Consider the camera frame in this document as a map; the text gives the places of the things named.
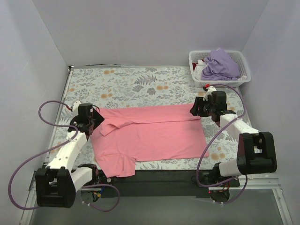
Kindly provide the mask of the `pink t shirt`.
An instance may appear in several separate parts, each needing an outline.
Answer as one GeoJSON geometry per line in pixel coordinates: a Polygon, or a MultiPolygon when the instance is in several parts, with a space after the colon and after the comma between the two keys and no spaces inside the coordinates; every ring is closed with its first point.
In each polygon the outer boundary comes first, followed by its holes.
{"type": "Polygon", "coordinates": [[[135,174],[136,162],[198,158],[206,140],[191,104],[100,109],[104,122],[91,143],[106,177],[135,174]]]}

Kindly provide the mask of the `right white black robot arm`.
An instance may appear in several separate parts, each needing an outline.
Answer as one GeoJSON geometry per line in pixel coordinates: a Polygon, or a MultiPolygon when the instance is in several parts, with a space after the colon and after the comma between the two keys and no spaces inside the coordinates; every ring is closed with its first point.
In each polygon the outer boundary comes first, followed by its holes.
{"type": "Polygon", "coordinates": [[[236,112],[229,110],[225,92],[209,90],[204,97],[196,97],[190,113],[210,117],[221,131],[227,131],[238,142],[236,159],[216,163],[211,170],[196,170],[195,179],[199,186],[221,186],[241,175],[274,173],[277,170],[273,135],[252,128],[236,112]]]}

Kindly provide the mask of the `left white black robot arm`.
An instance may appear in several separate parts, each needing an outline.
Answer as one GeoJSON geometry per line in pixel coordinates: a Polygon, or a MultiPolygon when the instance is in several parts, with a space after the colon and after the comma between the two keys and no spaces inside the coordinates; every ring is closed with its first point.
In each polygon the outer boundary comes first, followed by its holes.
{"type": "Polygon", "coordinates": [[[76,169],[73,166],[80,151],[104,118],[91,103],[76,101],[70,110],[74,117],[68,126],[66,144],[35,175],[37,204],[40,207],[70,208],[78,190],[85,185],[99,183],[99,171],[95,164],[82,164],[76,169]]]}

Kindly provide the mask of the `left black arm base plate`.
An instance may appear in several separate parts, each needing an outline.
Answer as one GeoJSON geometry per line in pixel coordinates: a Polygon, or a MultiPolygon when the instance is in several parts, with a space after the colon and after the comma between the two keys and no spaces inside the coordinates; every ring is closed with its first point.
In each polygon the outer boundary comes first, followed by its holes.
{"type": "Polygon", "coordinates": [[[96,175],[96,180],[94,181],[94,185],[100,185],[100,184],[113,185],[114,184],[114,178],[108,178],[103,173],[103,171],[100,171],[98,173],[98,175],[96,175]]]}

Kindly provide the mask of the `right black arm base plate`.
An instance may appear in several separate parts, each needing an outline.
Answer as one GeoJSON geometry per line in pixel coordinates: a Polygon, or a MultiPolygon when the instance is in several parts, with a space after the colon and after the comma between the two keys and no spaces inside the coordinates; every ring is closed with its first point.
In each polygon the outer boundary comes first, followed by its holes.
{"type": "Polygon", "coordinates": [[[226,187],[226,188],[227,187],[233,187],[233,188],[236,188],[236,187],[240,186],[239,179],[233,179],[233,180],[231,180],[227,183],[222,183],[222,184],[216,185],[216,183],[220,183],[220,182],[222,182],[222,181],[224,181],[228,178],[229,177],[222,177],[222,178],[215,179],[213,177],[212,172],[200,171],[198,180],[203,185],[212,185],[213,187],[226,187]]]}

